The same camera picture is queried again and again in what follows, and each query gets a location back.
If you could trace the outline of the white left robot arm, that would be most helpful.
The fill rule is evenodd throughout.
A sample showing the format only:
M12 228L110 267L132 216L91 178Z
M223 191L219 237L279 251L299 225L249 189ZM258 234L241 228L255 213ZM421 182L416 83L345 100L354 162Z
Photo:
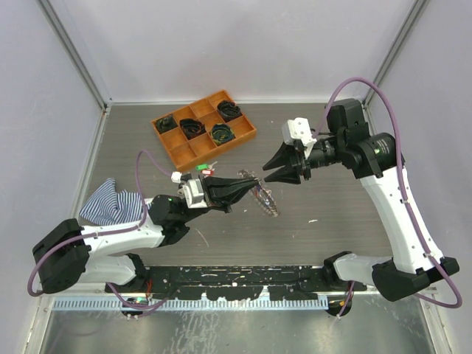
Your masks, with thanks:
M56 294L76 284L112 283L139 292L148 283L147 270L134 249L155 249L179 242L187 223L215 210L232 211L259 180L220 178L173 172L178 195L156 195L140 201L135 221L110 226L81 226L77 219L60 222L32 249L35 267L27 290L32 296Z

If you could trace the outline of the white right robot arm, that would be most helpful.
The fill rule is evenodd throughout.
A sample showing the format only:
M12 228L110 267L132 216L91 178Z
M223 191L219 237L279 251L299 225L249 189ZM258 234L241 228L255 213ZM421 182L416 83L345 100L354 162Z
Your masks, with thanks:
M283 143L263 169L266 182L300 184L311 171L342 164L361 182L381 218L392 249L390 257L342 251L324 260L323 280L334 291L349 281L372 285L390 302L415 295L459 272L432 240L409 188L404 160L397 158L395 138L372 135L361 103L336 101L327 115L327 137L316 139L306 118L282 125Z

